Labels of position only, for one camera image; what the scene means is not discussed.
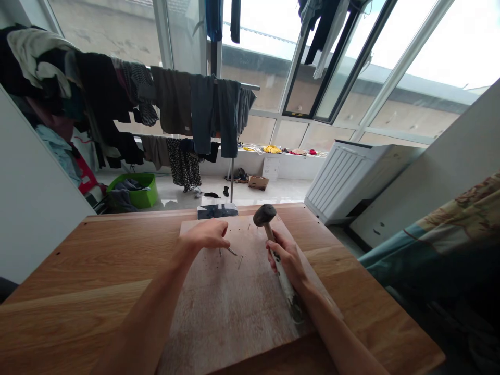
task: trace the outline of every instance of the green basket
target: green basket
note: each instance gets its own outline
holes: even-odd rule
[[[152,173],[130,173],[122,174],[115,178],[110,186],[106,189],[106,193],[109,193],[115,188],[115,185],[119,182],[125,181],[127,178],[137,181],[139,184],[148,187],[151,190],[138,190],[130,192],[130,203],[137,209],[152,207],[156,199],[158,199],[158,190],[156,189],[156,179],[155,175]]]

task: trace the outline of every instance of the cutting board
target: cutting board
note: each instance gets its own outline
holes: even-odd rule
[[[253,216],[220,220],[229,223],[226,238],[237,256],[224,248],[221,255],[218,248],[200,251],[179,296],[157,374],[214,372],[315,330],[308,317],[303,324],[293,323],[267,259],[264,228],[253,224]],[[182,222],[181,234],[198,223]],[[278,215],[271,226],[293,239]],[[299,248],[298,252],[312,283],[342,316]]]

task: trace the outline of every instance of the tiled floor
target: tiled floor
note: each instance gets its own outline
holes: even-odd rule
[[[101,172],[96,175],[99,182],[109,185],[121,173]],[[213,192],[220,198],[202,196],[195,199],[194,191],[183,193],[184,188],[177,186],[172,181],[172,176],[156,175],[156,187],[158,189],[158,201],[147,209],[140,211],[161,211],[196,208],[198,206],[228,203],[229,197],[223,195],[224,186],[231,187],[231,183],[219,176],[202,176],[203,185],[200,189],[205,192]],[[270,181],[265,191],[250,189],[248,184],[234,184],[233,202],[236,206],[251,206],[264,203],[292,203],[303,202],[312,180],[278,179]]]

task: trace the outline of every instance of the sock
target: sock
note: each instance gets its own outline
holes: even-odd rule
[[[219,197],[216,193],[205,193],[205,196],[210,196],[212,198],[218,198]]]

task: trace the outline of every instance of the red object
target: red object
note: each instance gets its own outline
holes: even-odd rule
[[[78,167],[82,171],[82,175],[80,176],[82,179],[82,183],[78,187],[78,190],[80,190],[82,194],[85,194],[91,188],[97,185],[97,179],[95,178],[94,173],[92,173],[92,170],[85,162],[85,159],[78,152],[77,148],[73,145],[72,142],[70,142],[69,144],[73,148],[73,155],[75,155],[75,153],[78,153],[78,157],[75,157],[75,159],[77,161]]]

